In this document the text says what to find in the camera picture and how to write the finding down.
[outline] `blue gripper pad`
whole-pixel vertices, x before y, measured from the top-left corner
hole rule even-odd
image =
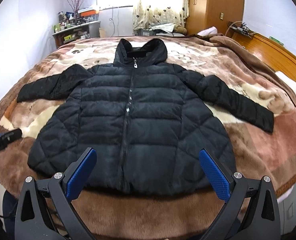
[[[96,150],[91,149],[67,182],[66,198],[77,199],[97,162]]]
[[[200,151],[199,163],[218,198],[227,202],[231,196],[229,182],[206,150]]]

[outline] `wardrobe door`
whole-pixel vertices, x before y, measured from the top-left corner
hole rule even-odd
[[[207,0],[189,0],[189,17],[185,28],[188,34],[197,34],[205,29]]]
[[[228,22],[242,21],[244,0],[208,0],[205,28],[215,26],[218,33],[228,29]]]

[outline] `jeans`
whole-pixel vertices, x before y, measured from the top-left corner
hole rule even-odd
[[[15,215],[18,200],[13,197],[8,191],[5,191],[3,197],[3,215],[6,233],[10,240],[15,240]]]

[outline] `wooden headboard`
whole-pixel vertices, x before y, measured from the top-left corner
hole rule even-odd
[[[255,34],[253,39],[234,33],[232,38],[275,71],[281,71],[296,82],[296,56],[278,43]]]

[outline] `cabinet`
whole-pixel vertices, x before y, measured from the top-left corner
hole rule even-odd
[[[68,35],[72,35],[79,31],[82,31],[82,32],[86,31],[87,33],[89,33],[90,38],[99,38],[100,37],[99,28],[100,28],[100,21],[93,21],[89,23],[76,25],[68,29],[64,29],[52,35],[55,39],[56,47],[59,48],[64,44],[67,44],[76,40],[76,39],[72,39],[72,40],[65,41],[64,37]]]
[[[242,21],[243,8],[244,0],[189,0],[189,17],[185,28],[188,34],[196,34],[214,26],[224,34],[229,21]],[[223,19],[220,19],[221,13],[224,14]]]

